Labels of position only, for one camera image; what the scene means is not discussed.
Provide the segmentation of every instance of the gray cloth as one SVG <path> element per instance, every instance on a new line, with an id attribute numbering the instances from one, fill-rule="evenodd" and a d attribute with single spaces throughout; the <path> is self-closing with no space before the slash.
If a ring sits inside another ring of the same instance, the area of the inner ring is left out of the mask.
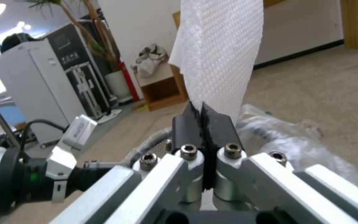
<path id="1" fill-rule="evenodd" d="M 157 44 L 150 44 L 139 52 L 136 65 L 132 66 L 132 68 L 138 71 L 139 77 L 147 78 L 153 75 L 158 65 L 167 59 L 168 54 L 163 47 Z"/>

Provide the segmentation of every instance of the hex socket screw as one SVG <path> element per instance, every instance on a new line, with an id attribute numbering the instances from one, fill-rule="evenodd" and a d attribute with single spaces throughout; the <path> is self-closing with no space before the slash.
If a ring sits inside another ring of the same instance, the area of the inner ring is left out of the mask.
<path id="1" fill-rule="evenodd" d="M 241 158 L 241 147 L 236 143 L 227 143 L 225 145 L 225 156 L 230 159 Z"/>
<path id="2" fill-rule="evenodd" d="M 269 156 L 271 156 L 276 162 L 283 165 L 284 167 L 287 165 L 287 157 L 284 155 L 284 153 L 281 152 L 269 152 Z"/>
<path id="3" fill-rule="evenodd" d="M 144 171 L 150 171 L 152 170 L 155 165 L 157 164 L 157 156 L 154 153 L 147 153 L 144 154 L 140 160 L 140 168 Z"/>
<path id="4" fill-rule="evenodd" d="M 180 157 L 187 161 L 197 158 L 197 147 L 192 144 L 185 144 L 180 148 Z"/>

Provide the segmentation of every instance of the plant pot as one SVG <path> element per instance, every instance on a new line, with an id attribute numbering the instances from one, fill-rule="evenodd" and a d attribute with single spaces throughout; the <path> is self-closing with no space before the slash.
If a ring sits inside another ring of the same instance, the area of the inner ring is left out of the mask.
<path id="1" fill-rule="evenodd" d="M 106 75 L 105 79 L 112 93 L 118 98 L 118 102 L 132 99 L 131 92 L 121 70 Z"/>

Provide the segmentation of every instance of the paper towel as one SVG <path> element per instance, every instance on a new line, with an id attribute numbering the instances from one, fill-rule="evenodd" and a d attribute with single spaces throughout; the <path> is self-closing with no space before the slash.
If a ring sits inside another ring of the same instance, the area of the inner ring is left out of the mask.
<path id="1" fill-rule="evenodd" d="M 262 38 L 262 0 L 181 0 L 170 64 L 193 105 L 206 102 L 235 122 Z"/>

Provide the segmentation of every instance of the white wall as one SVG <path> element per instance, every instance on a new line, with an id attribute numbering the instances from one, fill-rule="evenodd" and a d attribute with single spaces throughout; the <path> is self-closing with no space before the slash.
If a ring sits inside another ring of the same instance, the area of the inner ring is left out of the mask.
<path id="1" fill-rule="evenodd" d="M 115 38 L 136 91 L 143 98 L 130 66 L 139 51 L 157 43 L 171 54 L 176 37 L 172 14 L 180 10 L 180 0 L 98 0 Z"/>
<path id="2" fill-rule="evenodd" d="M 264 10 L 256 64 L 343 38 L 339 0 L 287 0 Z"/>
<path id="3" fill-rule="evenodd" d="M 126 65 L 156 42 L 171 53 L 180 0 L 98 0 Z M 256 64 L 343 39 L 340 0 L 287 0 L 264 10 Z M 140 92 L 131 69 L 135 87 Z"/>

